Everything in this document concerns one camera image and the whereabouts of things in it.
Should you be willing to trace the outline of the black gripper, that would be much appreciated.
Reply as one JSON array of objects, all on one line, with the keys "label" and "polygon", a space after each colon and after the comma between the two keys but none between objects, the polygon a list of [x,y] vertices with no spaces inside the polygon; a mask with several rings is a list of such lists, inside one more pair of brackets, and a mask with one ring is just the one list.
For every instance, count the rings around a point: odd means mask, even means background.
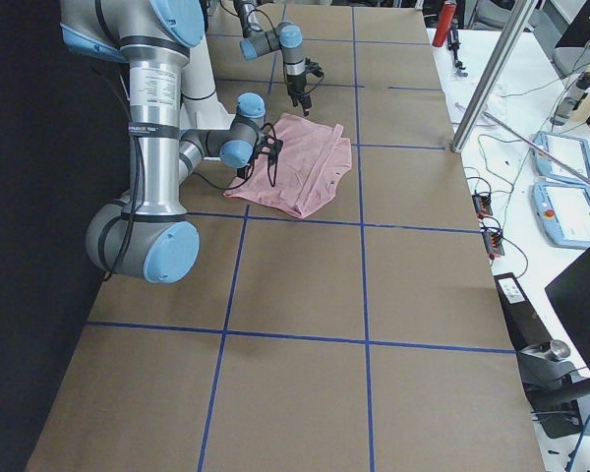
[{"label": "black gripper", "polygon": [[312,99],[306,93],[307,74],[305,72],[297,75],[286,74],[285,83],[292,105],[297,107],[301,104],[303,115],[309,116],[312,109]]},{"label": "black gripper", "polygon": [[260,155],[268,155],[270,147],[268,145],[256,145],[252,151],[252,154],[244,167],[237,170],[237,177],[245,180],[249,180],[255,169],[256,161]]}]

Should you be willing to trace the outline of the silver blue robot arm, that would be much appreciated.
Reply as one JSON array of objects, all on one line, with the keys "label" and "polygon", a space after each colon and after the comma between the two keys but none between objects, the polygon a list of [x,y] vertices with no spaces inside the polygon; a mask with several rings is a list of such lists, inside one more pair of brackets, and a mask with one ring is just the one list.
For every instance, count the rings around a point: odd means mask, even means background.
[{"label": "silver blue robot arm", "polygon": [[205,159],[244,172],[267,142],[264,101],[221,105],[197,1],[65,1],[61,28],[72,52],[129,68],[130,186],[90,222],[88,255],[110,274],[176,282],[200,250],[180,185]]},{"label": "silver blue robot arm", "polygon": [[325,76],[320,65],[305,55],[301,29],[290,21],[275,26],[257,1],[234,1],[243,38],[239,47],[247,61],[271,52],[282,55],[282,71],[287,93],[294,107],[300,107],[307,117],[312,108],[310,92],[306,90],[308,75],[320,80]]}]

